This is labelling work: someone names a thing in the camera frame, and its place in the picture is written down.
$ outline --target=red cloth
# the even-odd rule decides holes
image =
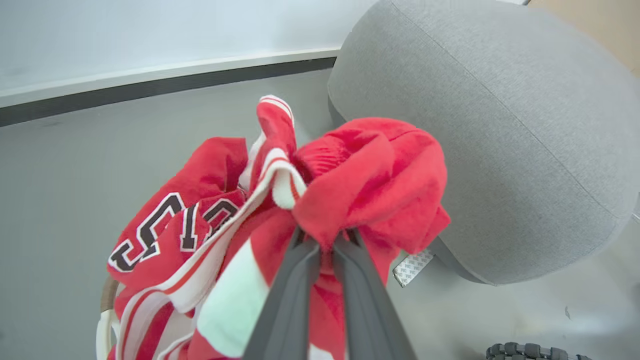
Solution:
[[[293,117],[285,102],[276,97],[263,98],[257,115],[263,135],[249,159],[242,140],[206,141],[118,239],[108,269],[127,289],[116,300],[116,312],[121,317],[127,306],[127,321],[135,323],[132,329],[148,328],[137,335],[137,340],[121,345],[124,358],[143,360],[154,355],[158,334],[162,334],[173,312],[172,302],[176,309],[193,316],[193,308],[203,301],[198,300],[203,295],[197,292],[206,290],[198,287],[212,286],[210,297],[216,293],[218,287],[212,281],[193,280],[202,263],[188,261],[192,255],[196,257],[194,252],[206,249],[198,256],[206,258],[209,254],[210,259],[214,254],[208,252],[211,244],[228,238],[228,247],[220,248],[226,254],[217,265],[219,272],[211,274],[215,279],[229,275],[225,272],[229,263],[250,240],[252,261],[265,284],[271,286],[299,224],[323,250],[321,275],[310,294],[310,341],[342,360],[344,304],[330,256],[338,232],[359,228],[386,283],[389,265],[400,249],[421,251],[449,223],[440,205],[447,178],[444,155],[438,142],[425,131],[398,120],[358,119],[296,150]],[[247,161],[251,176],[249,196],[245,197],[238,179]],[[237,229],[228,231],[233,226],[227,224],[226,230],[217,232],[236,211],[240,214],[247,209],[257,188],[263,186],[260,191],[265,191],[264,177],[274,163],[285,163],[290,170],[280,167],[269,180],[264,200],[255,203],[257,208],[233,218],[237,218],[232,220],[233,224],[238,222]],[[162,293],[170,300],[158,297]],[[231,307],[233,299],[226,301]],[[128,328],[122,329],[125,341]],[[193,337],[175,343],[167,358],[221,358],[215,344],[210,344],[211,339],[199,330],[198,320]],[[137,350],[133,350],[131,343],[138,342]]]
[[[423,250],[449,224],[440,204],[447,170],[440,144],[427,132],[392,119],[358,119],[292,154],[310,184],[275,229],[251,237],[269,284],[297,222],[323,249],[319,280],[311,293],[310,339],[344,354],[342,288],[333,275],[330,249],[342,229],[357,227],[384,284],[400,249]]]

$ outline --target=clothing bundle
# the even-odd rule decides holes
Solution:
[[[240,138],[211,138],[119,237],[108,271],[123,360],[240,358],[291,235],[321,246],[310,293],[309,356],[343,360],[336,235],[357,228],[383,283],[401,249],[423,250],[449,223],[440,204],[447,171],[438,142],[410,124],[357,119],[297,149],[289,105],[260,99],[262,129],[247,154]],[[188,331],[170,332],[187,319]],[[171,345],[159,348],[161,338]]]

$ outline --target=gray ottoman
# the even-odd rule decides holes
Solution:
[[[329,80],[337,119],[405,120],[442,144],[451,225],[432,245],[466,278],[533,279],[602,249],[640,191],[635,79],[586,35],[495,0],[382,0]]]

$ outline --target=gray floor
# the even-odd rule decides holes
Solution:
[[[94,358],[106,257],[129,219],[206,138],[252,141],[262,95],[289,102],[299,143],[331,129],[328,75],[216,86],[0,128],[0,357]],[[523,284],[474,284],[434,260],[407,288],[390,278],[388,289],[421,359],[482,359],[505,341],[637,359],[638,239],[640,224],[631,223],[600,255]]]

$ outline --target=white wall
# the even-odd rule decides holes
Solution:
[[[374,0],[2,0],[0,92],[187,61],[339,47]]]

